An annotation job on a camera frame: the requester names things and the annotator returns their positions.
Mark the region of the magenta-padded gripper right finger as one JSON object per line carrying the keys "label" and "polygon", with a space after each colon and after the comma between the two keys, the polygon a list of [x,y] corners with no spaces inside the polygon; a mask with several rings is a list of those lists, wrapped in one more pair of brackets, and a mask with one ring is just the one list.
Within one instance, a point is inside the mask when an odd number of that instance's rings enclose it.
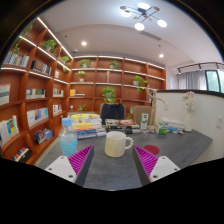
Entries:
{"label": "magenta-padded gripper right finger", "polygon": [[132,153],[143,186],[180,170],[168,157],[157,157],[139,146],[134,145]]}

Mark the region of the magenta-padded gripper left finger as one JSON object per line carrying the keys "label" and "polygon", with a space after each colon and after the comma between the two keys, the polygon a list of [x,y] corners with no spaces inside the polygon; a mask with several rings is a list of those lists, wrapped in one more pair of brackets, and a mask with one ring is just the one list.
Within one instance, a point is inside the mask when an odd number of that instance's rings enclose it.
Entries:
{"label": "magenta-padded gripper left finger", "polygon": [[90,145],[69,157],[59,156],[46,168],[46,171],[76,185],[83,186],[93,156],[94,146]]}

